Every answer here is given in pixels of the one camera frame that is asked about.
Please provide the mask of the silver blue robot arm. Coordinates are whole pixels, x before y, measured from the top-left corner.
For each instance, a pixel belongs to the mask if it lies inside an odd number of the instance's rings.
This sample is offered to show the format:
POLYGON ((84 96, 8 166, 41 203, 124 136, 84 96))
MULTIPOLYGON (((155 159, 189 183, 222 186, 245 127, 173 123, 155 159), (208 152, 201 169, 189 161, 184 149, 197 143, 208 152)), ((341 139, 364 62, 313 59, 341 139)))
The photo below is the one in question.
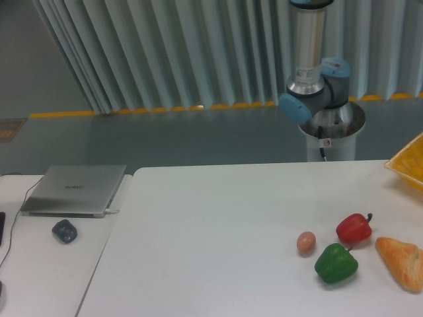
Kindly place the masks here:
POLYGON ((348 105, 350 66, 321 57, 325 20, 332 1, 290 1, 294 12, 293 66, 280 95, 282 112, 307 134, 343 138, 351 134, 348 105))

